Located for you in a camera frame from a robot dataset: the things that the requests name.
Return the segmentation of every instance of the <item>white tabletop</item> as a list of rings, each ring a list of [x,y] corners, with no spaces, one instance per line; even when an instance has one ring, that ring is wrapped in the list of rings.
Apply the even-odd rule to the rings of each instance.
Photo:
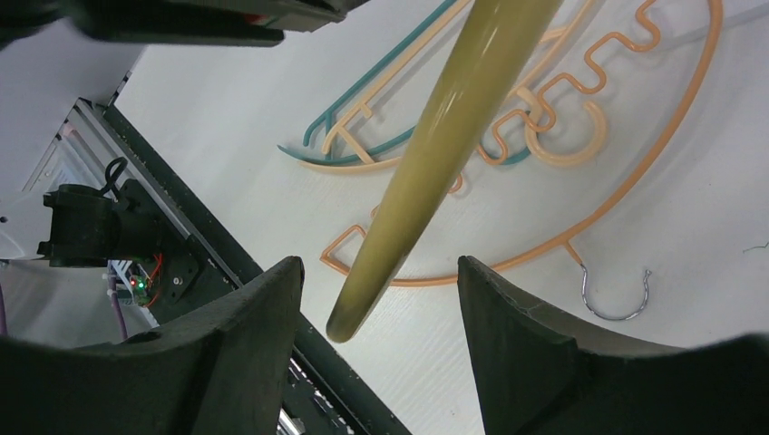
[[[318,257],[351,225],[368,225],[393,170],[319,174],[276,145],[303,150],[307,125],[438,3],[374,1],[272,49],[153,46],[116,102],[261,266],[304,259],[302,312],[320,330],[344,278]],[[596,32],[612,25],[604,23]],[[573,240],[590,268],[595,305],[607,313],[632,311],[643,269],[653,271],[642,315],[612,323],[590,314],[579,266],[562,249],[503,275],[588,321],[658,343],[694,346],[769,329],[769,249],[743,252],[769,241],[768,24],[762,18],[724,32],[668,148],[626,199]],[[392,136],[415,121],[450,48],[442,44],[363,136]],[[596,161],[553,169],[529,158],[493,169],[473,156],[464,171],[469,187],[446,199],[401,276],[453,273],[459,255],[499,261],[584,218],[656,138],[701,46],[700,39],[641,58],[618,47],[604,53],[615,79],[596,99],[610,122]],[[580,79],[594,80],[574,59],[560,66],[571,62]],[[358,247],[352,241],[338,256],[350,264]],[[358,336],[335,348],[415,435],[483,434],[455,286],[390,289]]]

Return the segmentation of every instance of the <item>silver hook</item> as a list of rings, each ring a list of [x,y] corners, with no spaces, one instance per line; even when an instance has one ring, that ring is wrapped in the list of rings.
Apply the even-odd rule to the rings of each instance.
[[[645,269],[644,271],[644,302],[641,303],[641,306],[634,311],[632,314],[626,316],[626,317],[610,317],[604,314],[599,313],[596,311],[592,306],[590,306],[590,302],[588,302],[588,269],[585,267],[585,265],[579,265],[579,267],[582,267],[582,302],[585,303],[585,306],[588,308],[588,310],[595,314],[596,316],[600,317],[603,320],[610,320],[611,322],[622,322],[625,320],[630,320],[633,317],[641,314],[642,311],[644,311],[644,308],[647,307],[648,302],[648,278],[651,276],[651,271],[648,269]]]

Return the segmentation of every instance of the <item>black cable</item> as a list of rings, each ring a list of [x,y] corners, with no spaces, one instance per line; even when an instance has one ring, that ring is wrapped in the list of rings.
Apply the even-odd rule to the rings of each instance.
[[[104,170],[104,180],[106,180],[107,184],[105,184],[104,187],[99,190],[100,195],[104,195],[105,193],[112,191],[115,199],[120,199],[121,194],[118,190],[117,182],[120,178],[120,175],[122,175],[122,173],[125,171],[126,167],[128,167],[128,160],[124,157],[119,157],[107,165],[107,168]]]

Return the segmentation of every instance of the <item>cylindrical tube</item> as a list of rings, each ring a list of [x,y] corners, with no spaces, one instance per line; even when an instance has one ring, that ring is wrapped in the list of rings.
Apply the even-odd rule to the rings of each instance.
[[[470,158],[561,0],[476,0],[328,319],[352,338]]]

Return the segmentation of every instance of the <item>wire hook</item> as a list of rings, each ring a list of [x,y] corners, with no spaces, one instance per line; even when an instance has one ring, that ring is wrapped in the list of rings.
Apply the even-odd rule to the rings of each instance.
[[[608,315],[604,315],[596,311],[592,306],[590,306],[590,302],[588,302],[588,269],[585,267],[585,265],[579,265],[579,267],[582,267],[582,302],[585,304],[585,306],[588,308],[588,310],[595,314],[596,316],[600,317],[603,320],[609,320],[611,322],[623,322],[626,320],[630,320],[637,315],[641,314],[642,311],[644,311],[644,308],[647,307],[648,302],[648,278],[651,276],[651,271],[649,269],[644,270],[644,302],[641,303],[641,306],[638,307],[636,311],[631,313],[628,316],[625,317],[610,317]]]

